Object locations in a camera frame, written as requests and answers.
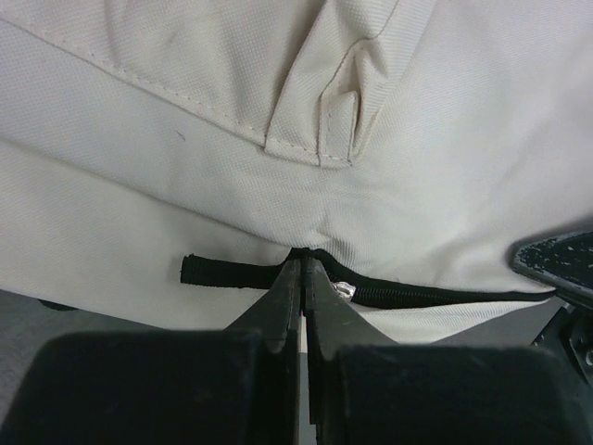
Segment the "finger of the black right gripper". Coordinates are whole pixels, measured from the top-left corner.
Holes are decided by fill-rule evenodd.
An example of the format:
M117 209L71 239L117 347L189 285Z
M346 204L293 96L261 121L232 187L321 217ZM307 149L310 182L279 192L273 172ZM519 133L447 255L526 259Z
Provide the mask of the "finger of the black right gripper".
M561 299L576 308L592 308L591 230L518 244L510 267L519 275L554 287Z

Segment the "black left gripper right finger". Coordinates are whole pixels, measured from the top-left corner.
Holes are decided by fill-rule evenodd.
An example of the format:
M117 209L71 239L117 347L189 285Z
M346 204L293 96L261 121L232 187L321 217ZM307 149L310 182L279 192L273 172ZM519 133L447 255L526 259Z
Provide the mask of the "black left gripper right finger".
M309 419L321 444L588 444L592 393L534 346L401 345L303 262Z

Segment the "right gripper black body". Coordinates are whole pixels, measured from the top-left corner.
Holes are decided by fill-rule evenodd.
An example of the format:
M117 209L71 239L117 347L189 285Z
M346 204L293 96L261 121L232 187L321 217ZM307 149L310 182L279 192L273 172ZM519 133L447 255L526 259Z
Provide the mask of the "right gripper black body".
M565 303L532 342L537 364L561 381L592 384L592 311Z

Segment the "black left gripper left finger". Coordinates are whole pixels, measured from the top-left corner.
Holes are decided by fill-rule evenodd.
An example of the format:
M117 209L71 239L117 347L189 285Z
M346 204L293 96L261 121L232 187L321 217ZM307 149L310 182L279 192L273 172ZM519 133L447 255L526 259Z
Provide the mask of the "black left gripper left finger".
M47 342L1 427L5 444L295 444L298 261L231 325L83 332Z

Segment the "beige canvas backpack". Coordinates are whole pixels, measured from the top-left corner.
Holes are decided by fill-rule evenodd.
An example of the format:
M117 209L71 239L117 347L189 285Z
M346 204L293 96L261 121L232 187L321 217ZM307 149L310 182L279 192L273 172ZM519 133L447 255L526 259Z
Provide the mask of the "beige canvas backpack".
M592 218L588 1L5 1L1 287L222 328L183 257L456 290L356 310L433 342L545 304L511 246Z

